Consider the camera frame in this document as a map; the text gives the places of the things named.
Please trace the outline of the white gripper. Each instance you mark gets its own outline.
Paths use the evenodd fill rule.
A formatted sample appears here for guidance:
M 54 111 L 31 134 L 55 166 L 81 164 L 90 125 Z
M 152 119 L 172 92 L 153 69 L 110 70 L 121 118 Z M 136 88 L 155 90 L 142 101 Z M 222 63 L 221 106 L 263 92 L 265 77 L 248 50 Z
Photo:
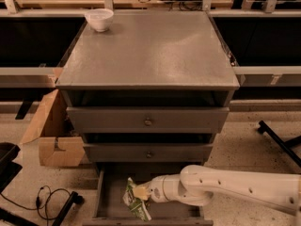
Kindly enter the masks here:
M 180 197 L 180 175 L 163 175 L 151 181 L 137 185 L 133 189 L 134 196 L 142 201 L 151 198 L 154 202 L 173 202 Z

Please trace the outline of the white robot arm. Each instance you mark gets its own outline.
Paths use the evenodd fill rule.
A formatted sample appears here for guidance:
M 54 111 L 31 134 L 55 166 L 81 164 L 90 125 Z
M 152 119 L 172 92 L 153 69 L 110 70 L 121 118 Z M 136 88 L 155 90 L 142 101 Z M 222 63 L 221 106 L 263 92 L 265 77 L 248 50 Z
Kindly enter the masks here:
M 254 202 L 295 217 L 300 226 L 301 181 L 298 174 L 210 169 L 198 165 L 158 176 L 133 189 L 140 200 L 204 206 L 214 193 Z

